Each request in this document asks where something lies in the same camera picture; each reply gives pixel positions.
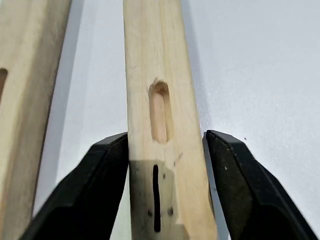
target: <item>dark stain mark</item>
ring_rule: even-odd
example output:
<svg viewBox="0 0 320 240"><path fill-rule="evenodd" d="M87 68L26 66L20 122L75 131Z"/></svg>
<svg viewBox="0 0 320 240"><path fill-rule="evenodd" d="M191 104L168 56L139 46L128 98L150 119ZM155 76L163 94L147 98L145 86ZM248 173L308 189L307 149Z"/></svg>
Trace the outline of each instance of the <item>dark stain mark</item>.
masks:
<svg viewBox="0 0 320 240"><path fill-rule="evenodd" d="M153 214L152 214L152 212L151 212L150 210L148 210L148 216L149 216L150 218L152 218L152 216L153 216Z"/></svg>
<svg viewBox="0 0 320 240"><path fill-rule="evenodd" d="M178 158L177 158L177 160L180 160L181 158L182 158L182 156L183 156L184 154L183 154L183 152L182 153L180 153L179 154L179 156L178 156Z"/></svg>
<svg viewBox="0 0 320 240"><path fill-rule="evenodd" d="M168 215L169 215L170 217L172 217L173 214L174 214L174 209L173 209L173 207L170 207L167 212L168 212Z"/></svg>

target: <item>wooden board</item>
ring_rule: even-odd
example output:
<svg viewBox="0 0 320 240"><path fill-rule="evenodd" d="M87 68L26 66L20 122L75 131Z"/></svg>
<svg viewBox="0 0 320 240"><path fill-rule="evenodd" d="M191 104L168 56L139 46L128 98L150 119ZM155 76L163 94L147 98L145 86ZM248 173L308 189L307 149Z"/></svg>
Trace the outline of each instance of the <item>wooden board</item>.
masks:
<svg viewBox="0 0 320 240"><path fill-rule="evenodd" d="M215 240L179 0L124 0L133 240Z"/></svg>
<svg viewBox="0 0 320 240"><path fill-rule="evenodd" d="M0 5L0 239L32 216L39 162L70 0Z"/></svg>

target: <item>drilled hole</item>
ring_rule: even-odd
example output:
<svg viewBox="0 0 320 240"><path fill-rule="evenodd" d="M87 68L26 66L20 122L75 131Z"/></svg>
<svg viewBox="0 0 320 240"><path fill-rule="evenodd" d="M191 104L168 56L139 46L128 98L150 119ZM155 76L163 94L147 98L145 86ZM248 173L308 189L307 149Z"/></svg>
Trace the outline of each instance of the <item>drilled hole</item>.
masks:
<svg viewBox="0 0 320 240"><path fill-rule="evenodd" d="M7 79L7 76L8 76L8 70L5 68L0 68L0 102L1 102L1 96L5 87L5 81Z"/></svg>
<svg viewBox="0 0 320 240"><path fill-rule="evenodd" d="M161 144L173 138L169 87L156 79L149 88L150 120L152 138Z"/></svg>
<svg viewBox="0 0 320 240"><path fill-rule="evenodd" d="M152 188L153 188L153 199L154 199L154 231L159 233L161 230L161 219L160 219L160 193L159 193L159 168L158 165L153 166L153 178L152 178Z"/></svg>

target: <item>wood grain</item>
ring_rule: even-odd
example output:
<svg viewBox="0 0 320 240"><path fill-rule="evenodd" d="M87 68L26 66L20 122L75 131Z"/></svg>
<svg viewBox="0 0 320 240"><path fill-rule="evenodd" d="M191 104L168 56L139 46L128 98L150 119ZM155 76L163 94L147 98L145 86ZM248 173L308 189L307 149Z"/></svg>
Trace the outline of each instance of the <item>wood grain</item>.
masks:
<svg viewBox="0 0 320 240"><path fill-rule="evenodd" d="M215 240L180 1L124 0L124 38L132 239Z"/></svg>
<svg viewBox="0 0 320 240"><path fill-rule="evenodd" d="M32 216L39 162L70 0L0 5L0 239L17 239Z"/></svg>

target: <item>white surface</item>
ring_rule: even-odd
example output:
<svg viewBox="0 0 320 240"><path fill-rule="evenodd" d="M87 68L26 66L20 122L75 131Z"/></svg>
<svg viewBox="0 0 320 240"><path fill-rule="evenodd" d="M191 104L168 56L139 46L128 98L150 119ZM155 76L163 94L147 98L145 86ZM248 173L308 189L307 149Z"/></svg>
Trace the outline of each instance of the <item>white surface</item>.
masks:
<svg viewBox="0 0 320 240"><path fill-rule="evenodd" d="M72 3L35 211L90 145L127 130L122 4ZM246 142L320 236L320 1L181 4L202 132ZM128 187L121 204L115 240L129 239Z"/></svg>

